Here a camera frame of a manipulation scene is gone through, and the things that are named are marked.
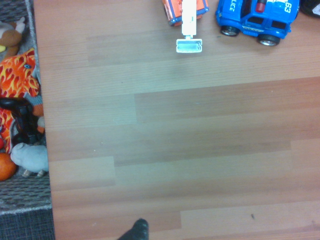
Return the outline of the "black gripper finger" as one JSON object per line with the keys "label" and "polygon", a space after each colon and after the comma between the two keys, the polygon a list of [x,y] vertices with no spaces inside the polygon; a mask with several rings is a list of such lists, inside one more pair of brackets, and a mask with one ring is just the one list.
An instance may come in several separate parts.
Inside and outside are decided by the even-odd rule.
{"label": "black gripper finger", "polygon": [[132,228],[120,236],[118,240],[149,240],[148,222],[143,218],[139,218]]}

